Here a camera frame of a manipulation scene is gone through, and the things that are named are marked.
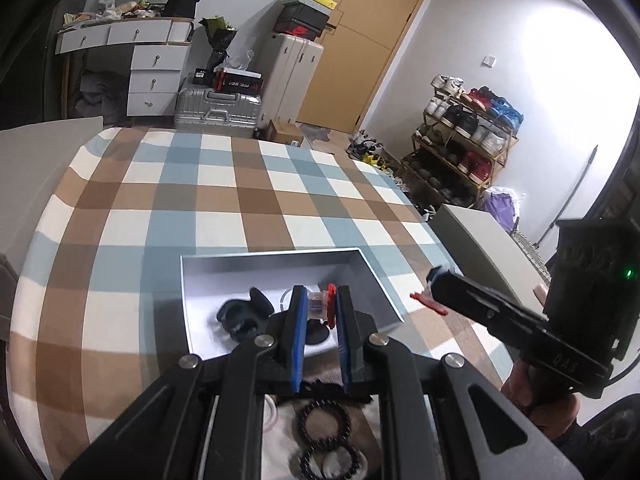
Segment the person's right hand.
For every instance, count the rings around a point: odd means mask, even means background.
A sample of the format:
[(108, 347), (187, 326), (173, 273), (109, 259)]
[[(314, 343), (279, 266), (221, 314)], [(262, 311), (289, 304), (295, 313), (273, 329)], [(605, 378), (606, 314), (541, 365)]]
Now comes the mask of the person's right hand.
[(529, 380), (529, 366), (516, 360), (511, 373), (500, 388), (527, 418), (550, 440), (562, 437), (577, 420), (580, 401), (570, 393), (564, 399), (543, 404)]

